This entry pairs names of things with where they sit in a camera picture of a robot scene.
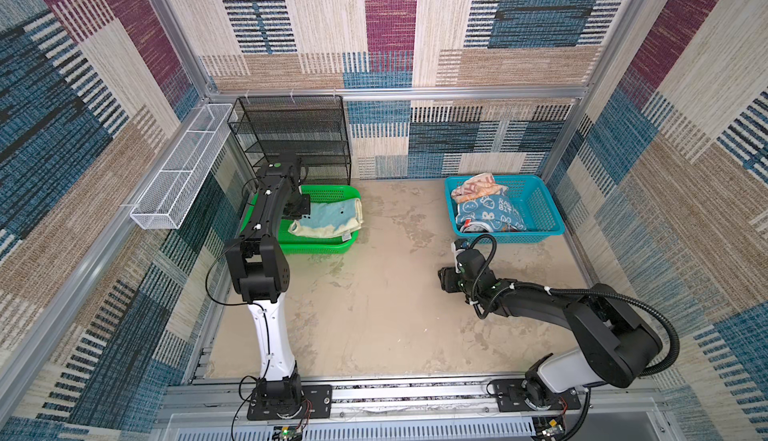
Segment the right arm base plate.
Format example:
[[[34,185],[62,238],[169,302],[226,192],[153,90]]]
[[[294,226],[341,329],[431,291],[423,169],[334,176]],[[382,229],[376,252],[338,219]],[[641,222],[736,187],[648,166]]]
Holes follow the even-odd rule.
[[[495,399],[500,412],[569,411],[582,408],[578,392],[569,388],[553,393],[544,385],[524,378],[490,381],[486,392]]]

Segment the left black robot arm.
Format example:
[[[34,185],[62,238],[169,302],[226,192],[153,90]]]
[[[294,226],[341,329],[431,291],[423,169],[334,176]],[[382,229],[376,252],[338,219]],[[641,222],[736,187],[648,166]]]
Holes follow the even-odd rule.
[[[258,169],[244,225],[224,251],[234,291],[254,322],[260,353],[249,402],[251,420],[295,417],[304,404],[285,321],[290,268],[278,240],[283,219],[302,212],[301,170],[294,153],[277,155]]]

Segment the pale yellow teal towel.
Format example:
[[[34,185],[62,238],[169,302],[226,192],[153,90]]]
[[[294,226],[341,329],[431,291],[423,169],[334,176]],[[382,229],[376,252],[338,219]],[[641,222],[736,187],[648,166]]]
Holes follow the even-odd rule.
[[[292,222],[288,232],[310,239],[344,237],[359,231],[364,223],[360,198],[333,203],[311,203],[311,213]]]

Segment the blue rabbit print towel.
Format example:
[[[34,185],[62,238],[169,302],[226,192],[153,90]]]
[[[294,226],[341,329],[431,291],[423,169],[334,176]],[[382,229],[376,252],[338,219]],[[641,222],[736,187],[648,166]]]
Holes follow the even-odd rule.
[[[523,232],[527,225],[506,195],[490,195],[457,205],[456,227],[462,233]]]

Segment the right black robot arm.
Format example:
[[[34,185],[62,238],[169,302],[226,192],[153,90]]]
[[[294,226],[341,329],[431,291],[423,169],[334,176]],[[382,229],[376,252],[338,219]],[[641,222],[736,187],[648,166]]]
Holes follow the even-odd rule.
[[[661,313],[605,284],[590,289],[556,289],[536,283],[498,278],[478,250],[455,254],[454,264],[438,270],[441,289],[461,293],[480,319],[490,315],[529,318],[569,330],[577,347],[549,354],[534,363],[521,382],[525,401],[534,410],[550,408],[559,395],[576,387],[610,385],[626,388],[641,376],[667,369],[679,347],[671,344],[658,363],[663,341],[638,314],[672,325]]]

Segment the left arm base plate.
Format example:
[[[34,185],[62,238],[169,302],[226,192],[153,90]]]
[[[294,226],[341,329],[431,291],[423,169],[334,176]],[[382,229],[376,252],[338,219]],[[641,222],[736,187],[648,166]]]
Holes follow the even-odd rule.
[[[248,421],[287,420],[298,422],[328,419],[331,414],[333,387],[331,385],[309,385],[298,388],[285,388],[278,394],[268,394],[267,388],[260,385],[253,389],[248,403],[246,418]]]

